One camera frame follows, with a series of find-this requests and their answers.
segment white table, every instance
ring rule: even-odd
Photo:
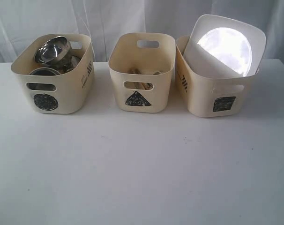
[[[120,110],[107,63],[85,106],[34,112],[0,64],[0,225],[284,225],[284,65],[242,111],[202,119],[172,83],[157,114]]]

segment triangle symbol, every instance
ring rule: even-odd
[[[125,102],[129,106],[151,106],[151,104],[137,91],[135,91]]]

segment white tabletop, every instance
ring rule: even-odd
[[[34,112],[0,63],[0,225],[284,225],[284,66],[265,60],[234,116],[198,118],[172,83],[120,110],[107,63],[70,115]]]

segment white backdrop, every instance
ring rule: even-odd
[[[106,61],[118,40],[133,31],[190,34],[199,16],[216,14],[266,33],[265,58],[284,63],[284,0],[0,0],[0,62],[13,61],[48,33],[92,37],[97,61]]]

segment white fabric backdrop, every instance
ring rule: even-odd
[[[284,63],[284,0],[0,0],[0,62],[13,61],[48,33],[92,37],[97,61],[106,61],[118,40],[133,31],[190,34],[199,16],[216,14],[266,33],[265,58]]]

